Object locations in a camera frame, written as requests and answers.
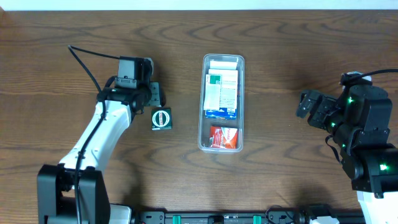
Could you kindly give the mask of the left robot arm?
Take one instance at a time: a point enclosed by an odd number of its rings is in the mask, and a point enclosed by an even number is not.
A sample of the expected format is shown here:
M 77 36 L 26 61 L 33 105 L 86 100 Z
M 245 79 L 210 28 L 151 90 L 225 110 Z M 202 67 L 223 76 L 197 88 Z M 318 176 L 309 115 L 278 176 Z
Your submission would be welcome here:
M 111 77 L 71 151 L 37 174 L 39 223 L 134 223 L 127 205 L 110 203 L 104 170 L 122 133 L 146 106 L 163 102 L 159 83 Z

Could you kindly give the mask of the red Panadol box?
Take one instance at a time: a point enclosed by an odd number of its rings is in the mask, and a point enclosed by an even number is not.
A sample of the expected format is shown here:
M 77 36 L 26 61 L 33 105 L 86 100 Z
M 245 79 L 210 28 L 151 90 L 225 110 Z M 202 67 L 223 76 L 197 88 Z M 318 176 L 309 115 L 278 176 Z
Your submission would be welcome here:
M 238 129 L 212 126 L 209 134 L 209 147 L 219 149 L 236 149 Z

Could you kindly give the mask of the green Zam-Buk box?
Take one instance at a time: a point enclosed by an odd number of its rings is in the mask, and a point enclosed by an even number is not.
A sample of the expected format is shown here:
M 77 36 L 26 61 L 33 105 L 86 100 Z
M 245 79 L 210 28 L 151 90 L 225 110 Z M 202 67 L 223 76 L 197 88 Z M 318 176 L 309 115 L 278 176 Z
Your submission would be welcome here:
M 172 114 L 170 108 L 152 110 L 151 118 L 153 131 L 172 129 Z

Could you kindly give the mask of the dark bottle white cap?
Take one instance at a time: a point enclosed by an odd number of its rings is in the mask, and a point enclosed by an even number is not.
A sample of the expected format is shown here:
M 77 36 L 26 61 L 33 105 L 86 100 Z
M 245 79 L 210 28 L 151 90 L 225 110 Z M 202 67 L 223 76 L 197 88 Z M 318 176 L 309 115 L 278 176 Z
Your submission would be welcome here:
M 160 90 L 159 92 L 159 103 L 160 103 L 160 107 L 164 107 L 166 104 L 166 96 L 163 90 Z

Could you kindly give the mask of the blue medicine box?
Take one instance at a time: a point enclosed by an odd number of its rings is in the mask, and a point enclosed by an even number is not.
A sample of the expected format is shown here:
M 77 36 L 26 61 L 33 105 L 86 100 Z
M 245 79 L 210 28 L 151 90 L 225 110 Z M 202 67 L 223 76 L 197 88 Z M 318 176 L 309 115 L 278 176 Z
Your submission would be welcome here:
M 211 68 L 207 74 L 221 75 L 219 110 L 205 110 L 206 118 L 236 119 L 238 105 L 238 71 Z

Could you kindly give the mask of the clear plastic container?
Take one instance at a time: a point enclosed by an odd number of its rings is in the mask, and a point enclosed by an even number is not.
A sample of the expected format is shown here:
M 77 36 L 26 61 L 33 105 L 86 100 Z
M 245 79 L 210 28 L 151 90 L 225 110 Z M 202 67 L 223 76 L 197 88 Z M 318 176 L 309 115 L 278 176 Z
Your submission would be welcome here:
M 203 103 L 205 100 L 205 77 L 211 68 L 238 71 L 238 105 L 236 119 L 206 118 Z M 207 153 L 234 154 L 242 151 L 244 146 L 244 73 L 245 61 L 240 55 L 207 54 L 203 58 L 201 76 L 200 112 L 198 124 L 198 147 Z M 209 134 L 212 126 L 237 128 L 238 140 L 236 149 L 219 149 L 209 147 Z

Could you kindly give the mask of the white green medicine box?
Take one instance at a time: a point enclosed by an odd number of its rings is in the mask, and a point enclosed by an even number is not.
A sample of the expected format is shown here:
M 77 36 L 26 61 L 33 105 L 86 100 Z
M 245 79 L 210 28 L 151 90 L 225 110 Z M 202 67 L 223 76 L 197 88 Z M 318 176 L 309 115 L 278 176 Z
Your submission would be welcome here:
M 219 110 L 221 93 L 221 75 L 206 74 L 204 110 Z

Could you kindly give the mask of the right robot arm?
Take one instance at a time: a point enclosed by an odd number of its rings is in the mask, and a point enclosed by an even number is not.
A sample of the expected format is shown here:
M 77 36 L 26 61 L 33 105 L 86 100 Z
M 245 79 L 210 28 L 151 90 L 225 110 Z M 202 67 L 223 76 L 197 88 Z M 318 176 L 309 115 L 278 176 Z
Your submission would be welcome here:
M 304 90 L 296 115 L 328 132 L 336 160 L 356 191 L 366 223 L 397 223 L 397 148 L 389 143 L 392 101 L 371 84 L 335 98 Z

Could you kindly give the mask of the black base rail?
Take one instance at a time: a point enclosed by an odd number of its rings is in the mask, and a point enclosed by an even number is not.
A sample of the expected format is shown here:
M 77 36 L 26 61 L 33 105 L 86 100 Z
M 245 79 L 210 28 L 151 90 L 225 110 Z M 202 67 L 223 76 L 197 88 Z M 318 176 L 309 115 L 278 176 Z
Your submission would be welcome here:
M 365 224 L 360 210 L 336 210 L 327 204 L 298 208 L 273 205 L 264 211 L 168 212 L 149 210 L 136 212 L 131 224 Z

